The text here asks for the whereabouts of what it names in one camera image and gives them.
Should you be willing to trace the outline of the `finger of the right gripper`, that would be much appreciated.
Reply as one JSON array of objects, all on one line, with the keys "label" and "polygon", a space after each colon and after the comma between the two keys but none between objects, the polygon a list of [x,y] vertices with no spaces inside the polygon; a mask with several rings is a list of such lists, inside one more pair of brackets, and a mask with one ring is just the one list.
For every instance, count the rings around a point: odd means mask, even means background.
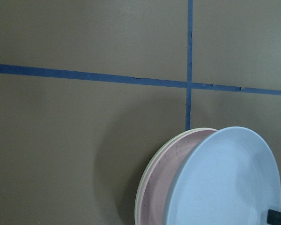
[{"label": "finger of the right gripper", "polygon": [[267,221],[269,225],[281,225],[281,212],[268,210]]}]

